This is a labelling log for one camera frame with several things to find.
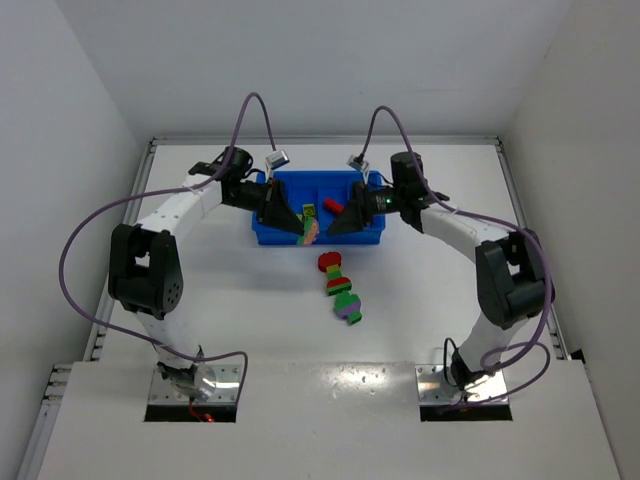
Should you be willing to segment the red yellow green lego stack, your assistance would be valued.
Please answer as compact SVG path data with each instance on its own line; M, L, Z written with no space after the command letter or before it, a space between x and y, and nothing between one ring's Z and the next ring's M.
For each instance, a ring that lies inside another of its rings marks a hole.
M327 277L326 293L328 296L338 295L352 288L351 280L342 271L342 256L338 252L326 252L318 257L318 269Z

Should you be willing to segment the blue divided plastic bin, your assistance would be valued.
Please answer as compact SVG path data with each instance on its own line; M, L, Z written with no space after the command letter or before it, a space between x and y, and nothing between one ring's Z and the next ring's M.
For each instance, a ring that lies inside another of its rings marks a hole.
M274 178L284 182L285 195L296 214L303 213L303 206L313 204L320 232L314 245L377 245L386 228L384 216L375 216L371 225L363 231L327 236L327 229L337 218L324 207L326 198L346 207L351 197L352 184L362 180L361 174L353 170L278 170ZM369 188L381 188L382 179L378 171L369 175ZM292 246L298 236L260 224L254 213L251 222L258 244L262 246Z

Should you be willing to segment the red lego brick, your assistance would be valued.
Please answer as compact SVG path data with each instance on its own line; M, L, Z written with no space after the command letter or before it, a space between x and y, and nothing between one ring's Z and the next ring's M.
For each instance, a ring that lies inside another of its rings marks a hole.
M340 204L339 202L335 201L332 198L325 198L323 201L323 208L333 214L333 215L340 215L343 211L344 211L344 206L342 204Z

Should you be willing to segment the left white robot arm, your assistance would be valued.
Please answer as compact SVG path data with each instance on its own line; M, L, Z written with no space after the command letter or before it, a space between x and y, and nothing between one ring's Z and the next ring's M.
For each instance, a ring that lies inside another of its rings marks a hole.
M212 379L200 364L202 348L178 310L184 290L180 243L220 205L253 212L267 227L295 235L304 231L283 182L248 180L252 165L247 151L226 147L213 161L194 165L180 192L136 224L118 225L111 235L109 294L154 340L162 378L190 395Z

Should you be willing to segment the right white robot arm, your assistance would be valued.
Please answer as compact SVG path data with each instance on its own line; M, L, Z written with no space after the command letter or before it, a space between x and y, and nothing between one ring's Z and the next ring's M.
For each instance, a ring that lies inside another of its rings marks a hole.
M444 373L451 385L464 389L503 368L501 357L524 322L549 313L555 294L549 268L533 231L449 205L448 196L428 186L417 153L396 153L390 164L391 185L354 183L327 233L359 232L378 216L398 213L406 224L473 263L480 315Z

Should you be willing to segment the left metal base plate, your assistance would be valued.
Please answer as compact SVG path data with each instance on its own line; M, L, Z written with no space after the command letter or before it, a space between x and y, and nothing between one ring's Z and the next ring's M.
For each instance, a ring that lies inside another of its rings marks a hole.
M190 400L196 406L233 406L239 393L240 365L205 364L195 372L165 372L157 365L148 392L148 404L161 407L187 406Z

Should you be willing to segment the red purple green lego stack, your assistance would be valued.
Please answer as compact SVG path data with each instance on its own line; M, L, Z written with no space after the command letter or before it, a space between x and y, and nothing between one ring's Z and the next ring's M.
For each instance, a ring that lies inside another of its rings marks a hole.
M315 217L307 217L304 222L304 232L298 238L297 244L300 246L308 246L313 244L320 232L320 227Z

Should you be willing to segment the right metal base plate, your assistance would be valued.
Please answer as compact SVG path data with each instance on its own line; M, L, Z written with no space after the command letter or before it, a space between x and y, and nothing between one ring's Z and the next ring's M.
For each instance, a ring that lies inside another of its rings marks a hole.
M509 405L507 387L501 373L484 375L460 390L445 380L442 364L418 364L415 376L420 406Z

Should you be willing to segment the metal base plate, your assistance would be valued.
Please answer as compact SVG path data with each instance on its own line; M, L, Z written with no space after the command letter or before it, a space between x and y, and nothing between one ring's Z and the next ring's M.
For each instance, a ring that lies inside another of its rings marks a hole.
M161 407L187 406L190 400L196 406L233 406L239 393L240 365L205 364L195 372L165 372L157 365L148 392L148 404Z
M420 406L509 405L507 387L501 373L484 375L460 390L445 380L442 364L418 364L415 376Z

